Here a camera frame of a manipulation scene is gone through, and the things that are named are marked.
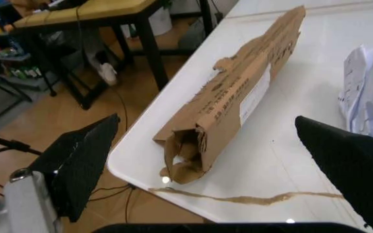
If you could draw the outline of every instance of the white bucket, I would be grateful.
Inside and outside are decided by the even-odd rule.
[[[153,35],[162,35],[172,29],[172,21],[170,19],[169,9],[159,8],[153,15],[149,17]],[[123,34],[126,38],[130,37],[129,26],[127,24],[121,26]]]

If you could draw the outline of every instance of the table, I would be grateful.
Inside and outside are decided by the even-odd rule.
[[[303,115],[344,128],[337,103],[343,61],[362,43],[373,47],[373,4],[307,10],[294,53],[212,169],[184,185],[164,184],[159,177],[163,147],[153,136],[207,82],[218,59],[262,35],[279,15],[223,20],[112,150],[110,172],[146,191],[172,187],[219,198],[270,198],[298,191],[339,194],[302,145],[294,120]],[[372,231],[364,229],[363,219],[343,199],[296,196],[262,206],[153,193],[214,222],[326,221]]]
[[[314,9],[357,3],[372,4],[373,0],[240,0],[226,18],[285,12],[300,5],[304,5],[306,9]]]
[[[25,17],[15,22],[14,25],[16,33],[26,37],[30,49],[34,51],[39,60],[61,78],[81,107],[88,109],[94,99],[107,88],[106,83],[103,81],[99,82],[86,96],[83,96],[67,77],[67,73],[61,68],[58,59],[50,55],[50,51],[36,34],[77,29],[78,27],[111,26],[124,53],[125,62],[132,63],[131,51],[119,25],[135,24],[144,54],[148,59],[156,84],[160,90],[168,82],[168,77],[148,19],[161,6],[162,2],[160,0],[88,0],[77,8],[40,12]],[[208,35],[212,31],[212,23],[207,0],[200,0],[200,6],[204,28]]]

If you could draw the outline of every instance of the wooden tabletop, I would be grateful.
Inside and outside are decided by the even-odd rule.
[[[155,0],[88,0],[77,10],[80,20],[130,15],[141,12]],[[77,21],[76,7],[40,12],[14,23],[17,28]]]

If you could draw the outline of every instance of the crumpled cardboard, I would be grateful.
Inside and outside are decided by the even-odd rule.
[[[166,167],[161,176],[184,184],[211,168],[292,54],[304,17],[303,6],[286,12],[264,35],[214,65],[218,75],[153,138],[164,142]],[[177,155],[183,161],[173,164]]]

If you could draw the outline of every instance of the cardboard strip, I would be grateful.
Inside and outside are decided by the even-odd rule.
[[[299,195],[344,199],[344,197],[339,194],[314,193],[314,192],[288,192],[288,193],[276,195],[271,198],[259,198],[259,197],[249,197],[249,196],[239,196],[239,197],[232,197],[232,198],[216,198],[216,197],[211,197],[207,195],[189,193],[189,192],[182,191],[182,190],[176,190],[173,188],[150,188],[149,191],[153,193],[155,192],[174,193],[174,194],[182,194],[185,196],[195,197],[195,198],[209,198],[209,199],[218,200],[218,201],[227,201],[227,202],[233,202],[233,203],[254,204],[254,205],[271,205],[277,202],[288,200],[290,198],[293,198]]]

